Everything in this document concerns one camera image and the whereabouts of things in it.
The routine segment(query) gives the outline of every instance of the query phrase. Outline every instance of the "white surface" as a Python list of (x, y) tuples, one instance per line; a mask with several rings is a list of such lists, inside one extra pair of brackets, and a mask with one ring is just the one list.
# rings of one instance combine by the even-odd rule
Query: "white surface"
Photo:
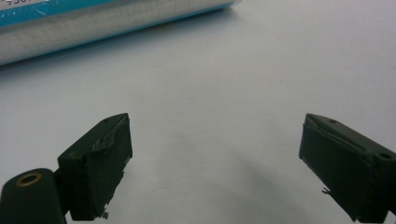
[(94, 223), (352, 223), (299, 160), (302, 124), (396, 148), (394, 8), (250, 0), (1, 67), (0, 182), (128, 112), (134, 157)]

